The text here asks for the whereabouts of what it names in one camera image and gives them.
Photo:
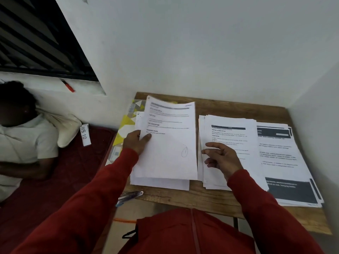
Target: maroon mattress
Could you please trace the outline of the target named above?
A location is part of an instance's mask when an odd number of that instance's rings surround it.
[[[41,222],[57,211],[95,176],[116,132],[90,126],[92,144],[84,147],[80,133],[64,149],[48,180],[23,180],[0,204],[0,253],[18,246]]]

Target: wooden desk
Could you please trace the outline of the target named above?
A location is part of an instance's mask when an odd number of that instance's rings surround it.
[[[246,104],[239,102],[222,102],[207,99],[179,97],[162,94],[141,93],[135,99],[146,99],[147,95],[163,101],[178,103],[195,102],[196,105],[196,132],[198,137],[199,115],[216,115],[223,117],[255,119],[259,122],[285,123],[293,128],[289,112],[283,107]],[[206,212],[244,218],[238,201],[232,192],[222,190],[206,190],[201,181],[190,181],[189,191],[180,191],[165,188],[126,185],[125,191],[144,191],[139,199],[153,201],[185,208],[196,208]],[[284,207],[308,231],[332,234],[322,208]]]

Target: red marker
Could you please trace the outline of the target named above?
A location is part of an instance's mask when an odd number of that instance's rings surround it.
[[[60,80],[65,84],[65,86],[66,86],[72,93],[75,92],[75,90],[73,89],[73,87],[70,86],[65,80],[63,80],[63,79],[60,79]]]

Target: white pillow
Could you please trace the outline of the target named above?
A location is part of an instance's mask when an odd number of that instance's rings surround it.
[[[58,146],[65,148],[77,135],[81,121],[72,114],[68,114],[67,117],[53,114],[41,109],[37,109],[37,112],[42,113],[45,118],[51,122],[59,132]]]

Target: person in red jacket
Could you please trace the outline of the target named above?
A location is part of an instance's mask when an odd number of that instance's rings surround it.
[[[128,176],[151,135],[139,140],[129,133],[116,161],[40,224],[12,253],[91,253]],[[264,253],[323,253],[303,226],[274,197],[262,190],[243,169],[236,152],[220,143],[207,143],[202,153],[208,167],[218,167],[227,180],[254,239]],[[196,209],[174,209],[137,220],[136,234],[121,254],[223,253],[254,254],[254,240],[217,218]]]

